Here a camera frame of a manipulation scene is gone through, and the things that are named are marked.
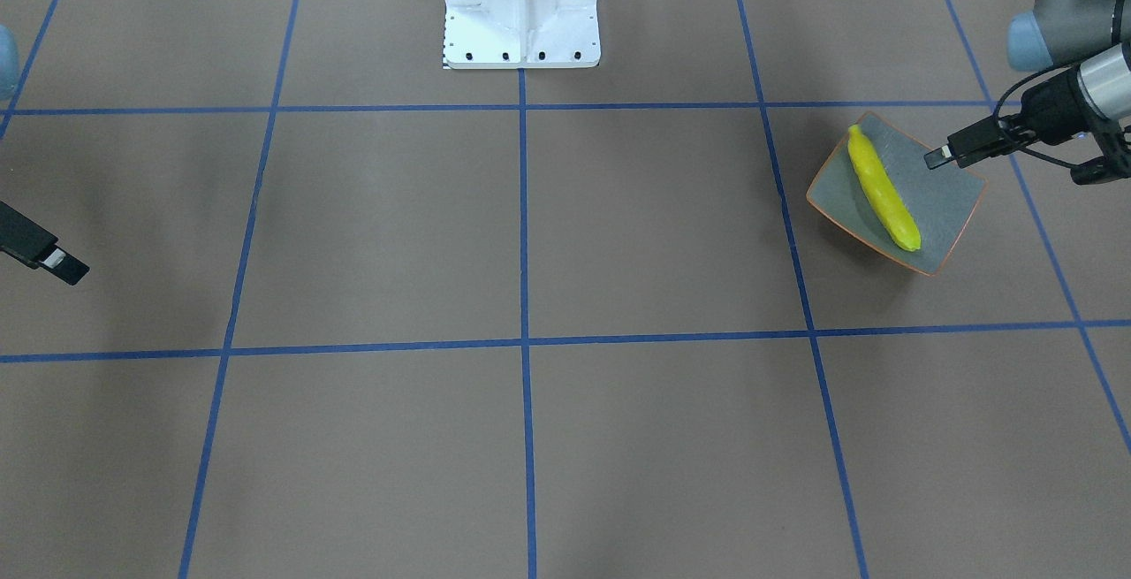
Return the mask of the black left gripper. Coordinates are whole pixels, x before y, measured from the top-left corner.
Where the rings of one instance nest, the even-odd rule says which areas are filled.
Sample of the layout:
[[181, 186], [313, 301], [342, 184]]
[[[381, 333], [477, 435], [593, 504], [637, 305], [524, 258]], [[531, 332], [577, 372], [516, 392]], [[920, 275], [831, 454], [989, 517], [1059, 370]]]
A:
[[990, 157], [1031, 149], [1034, 142], [1048, 147], [1071, 141], [1078, 133], [1093, 133], [1105, 123], [1105, 112], [1081, 75], [1057, 75], [1035, 84], [1021, 96], [1021, 111], [998, 121], [983, 118], [951, 133], [946, 144], [924, 155], [929, 171], [957, 164], [959, 168]]

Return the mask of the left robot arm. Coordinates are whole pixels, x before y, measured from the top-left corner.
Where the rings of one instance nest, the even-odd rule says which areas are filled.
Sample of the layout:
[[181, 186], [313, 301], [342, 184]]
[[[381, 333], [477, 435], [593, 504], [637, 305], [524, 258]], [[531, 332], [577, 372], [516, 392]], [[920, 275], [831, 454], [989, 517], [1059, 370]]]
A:
[[925, 155], [929, 168], [961, 168], [987, 157], [1057, 147], [1089, 133], [1099, 155], [1069, 164], [1077, 185], [1128, 178], [1128, 0], [1034, 0], [1007, 28], [1007, 60], [1027, 74], [1015, 90], [1021, 110], [1001, 105], [973, 126], [951, 133]]

